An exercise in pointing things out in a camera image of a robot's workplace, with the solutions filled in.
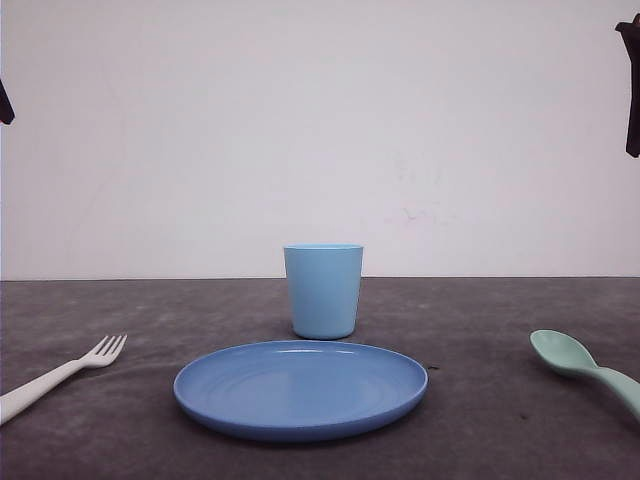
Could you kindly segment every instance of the plastic fork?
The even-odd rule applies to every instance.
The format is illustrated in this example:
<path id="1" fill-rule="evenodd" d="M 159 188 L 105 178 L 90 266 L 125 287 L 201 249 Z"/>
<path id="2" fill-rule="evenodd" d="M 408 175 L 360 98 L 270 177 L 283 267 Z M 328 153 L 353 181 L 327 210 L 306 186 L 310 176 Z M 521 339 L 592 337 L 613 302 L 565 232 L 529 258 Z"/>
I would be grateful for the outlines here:
<path id="1" fill-rule="evenodd" d="M 0 425 L 11 420 L 45 393 L 83 368 L 102 368 L 111 365 L 120 355 L 126 340 L 126 335 L 117 337 L 107 335 L 83 357 L 60 365 L 55 370 L 2 395 L 0 397 Z"/>

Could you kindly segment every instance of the gray fabric tablecloth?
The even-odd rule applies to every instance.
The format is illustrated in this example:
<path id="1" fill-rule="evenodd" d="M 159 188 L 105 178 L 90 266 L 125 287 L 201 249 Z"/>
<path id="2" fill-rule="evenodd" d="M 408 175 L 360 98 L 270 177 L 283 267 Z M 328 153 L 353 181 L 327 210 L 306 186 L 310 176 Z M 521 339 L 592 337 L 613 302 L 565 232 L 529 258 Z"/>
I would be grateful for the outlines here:
<path id="1" fill-rule="evenodd" d="M 640 424 L 612 393 L 543 366 L 540 328 L 640 379 L 640 279 L 364 279 L 346 339 L 430 369 L 407 417 L 350 439 L 261 444 L 186 417 L 178 371 L 214 350 L 295 338 L 281 279 L 2 284 L 2 389 L 127 332 L 112 366 L 81 372 L 2 427 L 2 478 L 631 479 Z"/>

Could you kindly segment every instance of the cup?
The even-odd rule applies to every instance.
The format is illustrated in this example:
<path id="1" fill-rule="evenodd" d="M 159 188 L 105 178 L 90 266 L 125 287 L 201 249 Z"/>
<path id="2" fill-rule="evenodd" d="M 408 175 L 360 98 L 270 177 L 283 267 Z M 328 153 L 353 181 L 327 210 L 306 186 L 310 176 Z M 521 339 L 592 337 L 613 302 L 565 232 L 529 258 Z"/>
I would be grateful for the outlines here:
<path id="1" fill-rule="evenodd" d="M 361 245 L 300 243 L 284 247 L 293 331 L 330 340 L 350 335 L 356 325 Z"/>

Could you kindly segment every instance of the spoon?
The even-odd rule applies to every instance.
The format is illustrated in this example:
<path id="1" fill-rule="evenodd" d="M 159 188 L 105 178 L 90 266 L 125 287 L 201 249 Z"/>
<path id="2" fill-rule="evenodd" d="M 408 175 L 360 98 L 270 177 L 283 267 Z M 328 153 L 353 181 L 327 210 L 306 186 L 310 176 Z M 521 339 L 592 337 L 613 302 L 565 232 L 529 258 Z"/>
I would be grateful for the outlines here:
<path id="1" fill-rule="evenodd" d="M 536 330 L 529 338 L 538 355 L 556 373 L 600 380 L 640 421 L 640 383 L 616 370 L 600 367 L 584 345 L 569 335 L 553 330 Z"/>

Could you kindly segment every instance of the blue plate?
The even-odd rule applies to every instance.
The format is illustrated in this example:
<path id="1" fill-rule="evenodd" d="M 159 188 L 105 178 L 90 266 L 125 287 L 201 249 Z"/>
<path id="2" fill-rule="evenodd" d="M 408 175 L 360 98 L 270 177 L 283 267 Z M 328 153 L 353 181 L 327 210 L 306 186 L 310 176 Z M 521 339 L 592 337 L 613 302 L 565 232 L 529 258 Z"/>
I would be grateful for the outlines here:
<path id="1" fill-rule="evenodd" d="M 173 391 L 197 422 L 228 435 L 311 442 L 374 430 L 427 387 L 415 360 L 368 345 L 313 340 L 219 350 L 184 367 Z"/>

